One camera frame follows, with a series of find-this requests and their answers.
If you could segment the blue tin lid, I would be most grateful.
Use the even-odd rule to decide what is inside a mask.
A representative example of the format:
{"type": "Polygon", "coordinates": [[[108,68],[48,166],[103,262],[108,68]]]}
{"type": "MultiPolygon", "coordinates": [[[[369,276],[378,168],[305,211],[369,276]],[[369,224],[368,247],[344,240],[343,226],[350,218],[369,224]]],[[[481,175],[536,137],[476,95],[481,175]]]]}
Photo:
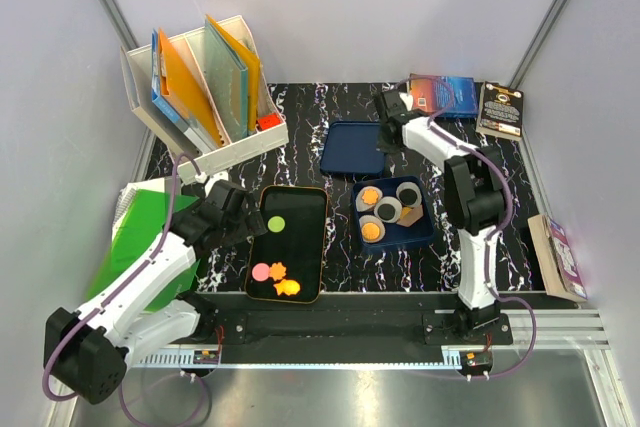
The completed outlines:
{"type": "Polygon", "coordinates": [[[378,150],[379,123],[335,121],[330,124],[320,160],[328,175],[381,176],[385,154],[378,150]]]}

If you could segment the orange leaf cookie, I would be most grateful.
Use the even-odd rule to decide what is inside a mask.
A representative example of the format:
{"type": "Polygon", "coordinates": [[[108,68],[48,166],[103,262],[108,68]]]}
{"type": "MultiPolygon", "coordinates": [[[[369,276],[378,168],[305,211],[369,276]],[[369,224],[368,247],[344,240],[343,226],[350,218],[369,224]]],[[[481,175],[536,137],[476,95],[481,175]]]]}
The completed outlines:
{"type": "Polygon", "coordinates": [[[365,205],[375,206],[379,201],[380,194],[374,188],[363,189],[361,192],[361,199],[365,205]]]}

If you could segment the orange dotted round cookie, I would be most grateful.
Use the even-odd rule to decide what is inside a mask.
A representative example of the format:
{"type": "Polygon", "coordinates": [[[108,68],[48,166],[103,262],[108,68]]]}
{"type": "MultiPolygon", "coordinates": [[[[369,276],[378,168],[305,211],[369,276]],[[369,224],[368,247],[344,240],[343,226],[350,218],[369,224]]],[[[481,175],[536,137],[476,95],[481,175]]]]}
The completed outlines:
{"type": "Polygon", "coordinates": [[[361,226],[361,234],[366,242],[377,242],[382,236],[382,229],[374,222],[366,222],[361,226]]]}

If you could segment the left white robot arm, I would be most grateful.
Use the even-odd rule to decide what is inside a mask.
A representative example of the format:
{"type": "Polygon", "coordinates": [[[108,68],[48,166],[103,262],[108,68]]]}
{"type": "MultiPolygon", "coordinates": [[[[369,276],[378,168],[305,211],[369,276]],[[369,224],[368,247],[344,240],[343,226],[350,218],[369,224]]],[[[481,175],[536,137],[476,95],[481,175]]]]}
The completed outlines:
{"type": "Polygon", "coordinates": [[[224,179],[210,181],[189,206],[169,210],[161,232],[115,281],[76,310],[58,308],[47,318],[45,395],[99,404],[147,356],[177,340],[203,343],[215,336],[215,304],[191,289],[152,314],[144,310],[216,248],[265,232],[254,195],[224,179]]]}

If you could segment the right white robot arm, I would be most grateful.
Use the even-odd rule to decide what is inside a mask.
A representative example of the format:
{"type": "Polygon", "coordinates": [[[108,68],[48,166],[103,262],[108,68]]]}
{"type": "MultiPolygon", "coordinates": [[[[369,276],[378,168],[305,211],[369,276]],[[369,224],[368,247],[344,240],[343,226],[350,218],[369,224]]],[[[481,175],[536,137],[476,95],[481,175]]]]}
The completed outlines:
{"type": "Polygon", "coordinates": [[[440,127],[434,117],[411,110],[411,96],[397,89],[374,97],[385,153],[415,151],[444,175],[444,208],[458,231],[461,277],[459,306],[450,325],[457,337],[476,343],[500,317],[496,287],[499,233],[510,222],[513,199],[494,148],[465,142],[440,127]]]}

